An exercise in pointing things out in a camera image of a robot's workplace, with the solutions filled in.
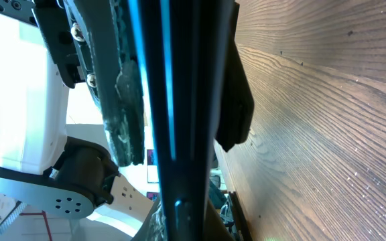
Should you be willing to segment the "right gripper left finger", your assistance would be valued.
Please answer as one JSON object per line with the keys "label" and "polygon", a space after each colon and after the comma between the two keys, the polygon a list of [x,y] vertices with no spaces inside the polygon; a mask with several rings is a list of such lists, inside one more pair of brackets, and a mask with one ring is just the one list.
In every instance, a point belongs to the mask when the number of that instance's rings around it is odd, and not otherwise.
{"label": "right gripper left finger", "polygon": [[168,241],[166,216],[158,197],[139,230],[139,241]]}

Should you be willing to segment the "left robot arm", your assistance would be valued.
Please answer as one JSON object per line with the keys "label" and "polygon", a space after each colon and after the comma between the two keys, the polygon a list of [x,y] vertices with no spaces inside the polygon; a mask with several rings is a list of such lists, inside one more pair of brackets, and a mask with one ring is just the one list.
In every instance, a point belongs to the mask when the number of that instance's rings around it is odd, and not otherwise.
{"label": "left robot arm", "polygon": [[0,193],[134,240],[234,240],[214,143],[254,100],[235,1],[0,1]]}

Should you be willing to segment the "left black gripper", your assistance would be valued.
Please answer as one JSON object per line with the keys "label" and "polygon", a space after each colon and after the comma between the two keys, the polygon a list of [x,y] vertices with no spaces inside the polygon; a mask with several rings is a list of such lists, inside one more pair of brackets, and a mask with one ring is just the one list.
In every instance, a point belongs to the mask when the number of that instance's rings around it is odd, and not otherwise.
{"label": "left black gripper", "polygon": [[143,87],[127,1],[33,0],[35,21],[64,85],[84,82],[98,106],[113,162],[144,162]]}

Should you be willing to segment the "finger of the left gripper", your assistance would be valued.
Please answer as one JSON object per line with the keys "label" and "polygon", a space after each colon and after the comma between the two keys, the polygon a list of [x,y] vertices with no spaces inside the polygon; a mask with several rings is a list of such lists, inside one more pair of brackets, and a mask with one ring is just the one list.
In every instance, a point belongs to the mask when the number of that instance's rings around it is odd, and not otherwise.
{"label": "finger of the left gripper", "polygon": [[216,141],[224,151],[247,140],[254,111],[254,100],[241,62],[235,33],[240,5],[233,3],[229,41],[224,70],[224,83],[220,106],[220,120]]}

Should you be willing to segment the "blue Samsung Galaxy smartphone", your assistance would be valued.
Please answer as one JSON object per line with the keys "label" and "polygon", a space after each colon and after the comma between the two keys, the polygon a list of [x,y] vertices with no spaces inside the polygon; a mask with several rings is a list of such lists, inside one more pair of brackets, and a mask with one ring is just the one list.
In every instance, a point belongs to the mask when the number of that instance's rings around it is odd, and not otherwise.
{"label": "blue Samsung Galaxy smartphone", "polygon": [[203,240],[233,1],[128,3],[169,240]]}

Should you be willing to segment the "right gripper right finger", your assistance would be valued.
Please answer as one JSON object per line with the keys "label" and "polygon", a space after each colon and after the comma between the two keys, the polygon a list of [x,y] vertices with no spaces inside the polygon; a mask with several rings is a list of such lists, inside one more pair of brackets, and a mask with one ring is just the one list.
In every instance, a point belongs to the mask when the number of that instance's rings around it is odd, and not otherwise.
{"label": "right gripper right finger", "polygon": [[234,224],[232,225],[232,232],[229,232],[228,228],[223,224],[220,214],[215,209],[213,203],[208,200],[206,215],[204,221],[204,237],[206,241],[246,241],[247,231],[245,229],[246,220],[243,215],[242,209],[238,203],[232,203],[231,199],[229,203],[232,205],[231,211],[234,218]]}

